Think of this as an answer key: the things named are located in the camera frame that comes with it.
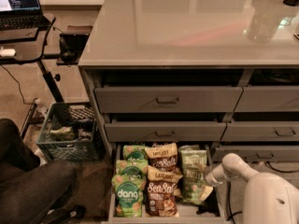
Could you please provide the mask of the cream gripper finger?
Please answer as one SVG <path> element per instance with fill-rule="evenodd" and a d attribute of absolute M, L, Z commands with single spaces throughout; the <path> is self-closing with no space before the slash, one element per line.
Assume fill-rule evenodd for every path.
<path fill-rule="evenodd" d="M 196 163 L 195 167 L 201 172 L 205 172 L 206 171 L 206 166 L 203 163 Z"/>
<path fill-rule="evenodd" d="M 213 191 L 213 188 L 209 185 L 203 185 L 199 193 L 199 200 L 203 202 Z"/>

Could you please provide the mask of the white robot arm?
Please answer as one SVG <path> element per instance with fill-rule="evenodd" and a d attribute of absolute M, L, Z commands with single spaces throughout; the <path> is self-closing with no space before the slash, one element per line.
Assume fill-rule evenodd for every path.
<path fill-rule="evenodd" d="M 286 179 L 251 168 L 234 153 L 220 164 L 203 168 L 209 186 L 241 178 L 246 182 L 243 198 L 243 224 L 299 224 L 299 189 Z"/>

